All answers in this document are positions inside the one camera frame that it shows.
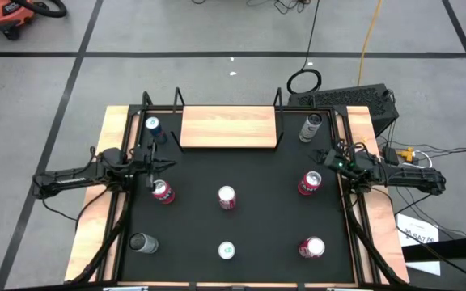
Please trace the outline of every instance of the soda can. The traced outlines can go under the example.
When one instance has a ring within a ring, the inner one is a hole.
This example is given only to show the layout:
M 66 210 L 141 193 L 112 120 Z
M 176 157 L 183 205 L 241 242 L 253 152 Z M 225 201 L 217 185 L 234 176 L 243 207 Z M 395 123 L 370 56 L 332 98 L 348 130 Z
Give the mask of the soda can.
M 161 179 L 154 181 L 154 191 L 152 195 L 163 204 L 170 204 L 176 198 L 176 193 L 172 190 L 172 187 Z
M 324 253 L 324 242 L 317 237 L 307 238 L 299 245 L 298 252 L 303 258 L 319 258 Z
M 314 193 L 321 185 L 321 175 L 316 171 L 309 171 L 303 179 L 299 181 L 298 191 L 305 196 Z
M 235 246 L 231 242 L 223 242 L 218 246 L 218 255 L 222 259 L 231 259 L 235 255 Z
M 157 144 L 162 145 L 167 142 L 167 135 L 161 128 L 161 123 L 157 117 L 149 117 L 149 119 L 145 121 L 145 126 L 149 129 L 150 134 L 152 134 Z
M 309 115 L 299 132 L 299 140 L 303 142 L 311 142 L 322 122 L 323 119 L 319 114 L 312 113 Z
M 218 190 L 218 203 L 225 210 L 233 209 L 236 205 L 235 190 L 229 186 L 224 186 Z
M 150 235 L 136 233 L 129 239 L 129 247 L 136 252 L 146 254 L 154 254 L 159 247 L 159 242 L 156 238 Z

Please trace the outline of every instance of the wooden table frame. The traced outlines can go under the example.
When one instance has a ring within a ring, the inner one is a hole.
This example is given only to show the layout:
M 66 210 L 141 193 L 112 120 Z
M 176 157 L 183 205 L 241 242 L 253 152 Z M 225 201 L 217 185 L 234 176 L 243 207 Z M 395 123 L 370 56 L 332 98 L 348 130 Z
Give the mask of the wooden table frame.
M 368 150 L 372 154 L 379 155 L 373 126 L 368 108 L 366 107 L 347 107 L 347 120 L 349 121 L 349 129 L 353 142 L 364 142 Z M 169 113 L 172 111 L 156 110 L 155 112 Z M 121 148 L 124 142 L 123 138 L 126 134 L 125 124 L 129 114 L 129 106 L 109 106 L 107 107 L 104 122 L 100 132 L 100 139 L 97 146 L 97 152 L 107 148 Z M 134 148 L 135 137 L 137 136 L 138 124 L 140 122 L 139 115 L 134 115 L 130 122 L 129 139 L 127 148 Z M 336 116 L 337 129 L 341 137 L 346 137 L 345 125 L 341 116 Z M 104 186 L 90 187 L 86 191 L 84 205 L 87 204 L 96 195 L 104 190 Z M 66 280 L 76 277 L 92 259 L 96 251 L 100 248 L 103 240 L 106 227 L 108 226 L 108 217 L 111 209 L 115 211 L 114 223 L 116 223 L 121 213 L 121 207 L 125 199 L 124 193 L 117 194 L 117 203 L 115 207 L 111 207 L 112 193 L 107 192 L 97 201 L 95 201 L 80 219 L 78 231 L 74 238 L 74 244 L 70 256 L 68 268 L 66 270 Z M 371 191 L 365 195 L 366 211 L 360 213 L 356 209 L 355 214 L 358 219 L 361 215 L 367 215 L 369 221 L 369 229 L 371 237 L 377 250 L 384 257 L 387 263 L 393 268 L 395 273 L 405 281 L 409 281 L 407 270 L 405 267 L 402 249 L 398 239 L 395 218 L 393 216 L 392 206 L 389 199 L 382 193 Z M 105 265 L 102 273 L 104 280 L 111 280 L 114 269 L 114 263 L 117 257 L 117 241 L 113 243 L 105 260 Z M 373 282 L 373 272 L 371 263 L 366 252 L 366 249 L 360 241 L 358 241 L 359 258 L 362 261 L 362 280 L 371 283 Z M 386 283 L 383 275 L 379 274 L 382 283 Z M 171 287 L 188 287 L 189 283 L 184 282 L 121 282 L 120 285 L 149 285 L 149 286 L 171 286 Z M 273 283 L 197 283 L 197 287 L 227 287 L 227 286 L 249 286 L 249 287 L 281 287 L 281 288 L 296 288 L 295 283 L 273 284 Z M 355 287 L 353 284 L 305 284 L 305 287 Z

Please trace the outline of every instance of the red soda can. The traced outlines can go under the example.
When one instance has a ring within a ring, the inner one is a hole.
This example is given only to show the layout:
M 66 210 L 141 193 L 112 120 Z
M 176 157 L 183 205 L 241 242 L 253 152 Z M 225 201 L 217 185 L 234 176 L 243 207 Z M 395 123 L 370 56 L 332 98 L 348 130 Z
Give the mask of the red soda can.
M 324 253 L 324 242 L 317 237 L 307 238 L 299 245 L 298 251 L 303 258 L 319 258 Z
M 218 203 L 225 210 L 233 209 L 236 205 L 235 190 L 229 186 L 224 186 L 218 190 Z
M 176 193 L 172 190 L 172 187 L 161 179 L 154 181 L 152 195 L 163 204 L 170 204 L 176 198 Z
M 305 196 L 314 193 L 321 185 L 321 175 L 316 171 L 309 171 L 303 179 L 299 181 L 298 191 Z

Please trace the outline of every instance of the black box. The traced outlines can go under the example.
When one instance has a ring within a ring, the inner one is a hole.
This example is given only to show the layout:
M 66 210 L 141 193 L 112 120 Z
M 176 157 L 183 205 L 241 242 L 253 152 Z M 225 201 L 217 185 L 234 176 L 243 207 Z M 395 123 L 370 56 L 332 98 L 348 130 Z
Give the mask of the black box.
M 292 94 L 289 97 L 289 106 L 368 106 L 373 131 L 378 137 L 399 116 L 395 103 L 386 94 L 386 90 L 384 84 L 376 84 Z

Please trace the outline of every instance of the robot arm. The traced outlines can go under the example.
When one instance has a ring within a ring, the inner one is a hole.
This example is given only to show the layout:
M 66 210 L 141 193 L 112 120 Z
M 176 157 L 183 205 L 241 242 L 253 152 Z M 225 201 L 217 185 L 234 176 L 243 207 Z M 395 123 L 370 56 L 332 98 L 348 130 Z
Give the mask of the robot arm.
M 346 177 L 352 188 L 368 189 L 373 185 L 412 187 L 432 195 L 445 191 L 445 178 L 433 168 L 403 168 L 390 166 L 362 150 L 346 157 L 345 150 L 330 150 L 323 153 L 320 163 Z
M 123 191 L 136 174 L 153 175 L 176 164 L 164 158 L 154 158 L 155 149 L 155 143 L 149 146 L 149 154 L 136 148 L 132 151 L 133 157 L 127 160 L 125 153 L 117 148 L 104 150 L 95 156 L 91 147 L 91 160 L 84 167 L 34 175 L 33 194 L 37 199 L 45 199 L 64 190 L 111 183 L 119 185 L 117 190 Z

